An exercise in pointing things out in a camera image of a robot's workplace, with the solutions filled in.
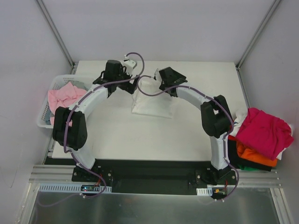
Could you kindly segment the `white floral t shirt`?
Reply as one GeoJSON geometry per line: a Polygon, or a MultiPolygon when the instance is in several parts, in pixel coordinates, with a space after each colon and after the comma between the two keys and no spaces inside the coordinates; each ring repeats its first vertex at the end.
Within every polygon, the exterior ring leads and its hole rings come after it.
{"type": "MultiPolygon", "coordinates": [[[[159,93],[160,83],[151,78],[143,78],[139,82],[141,90],[149,95],[159,93]]],[[[131,112],[133,114],[148,115],[171,119],[175,111],[175,100],[167,93],[149,97],[137,89],[133,96],[131,112]]]]}

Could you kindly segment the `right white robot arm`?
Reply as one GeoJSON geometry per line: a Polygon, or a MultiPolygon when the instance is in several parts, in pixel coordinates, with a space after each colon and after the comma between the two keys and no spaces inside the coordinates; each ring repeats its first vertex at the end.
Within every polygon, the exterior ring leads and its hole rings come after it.
{"type": "Polygon", "coordinates": [[[200,92],[187,83],[184,75],[171,67],[158,69],[155,79],[161,82],[160,90],[200,110],[201,124],[211,143],[211,167],[200,174],[200,179],[207,184],[221,184],[231,171],[227,141],[233,122],[225,97],[219,95],[213,98],[200,92]]]}

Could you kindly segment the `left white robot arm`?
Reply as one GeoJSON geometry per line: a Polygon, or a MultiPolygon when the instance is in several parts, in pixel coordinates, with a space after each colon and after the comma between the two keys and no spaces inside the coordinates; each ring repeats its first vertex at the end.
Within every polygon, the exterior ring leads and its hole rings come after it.
{"type": "Polygon", "coordinates": [[[124,56],[123,61],[108,60],[105,69],[95,79],[90,89],[78,101],[69,107],[58,107],[55,112],[52,137],[71,154],[77,165],[84,168],[83,177],[93,182],[99,176],[94,167],[95,157],[87,146],[88,137],[86,120],[93,110],[108,99],[116,89],[134,94],[140,75],[133,75],[137,61],[124,56]]]}

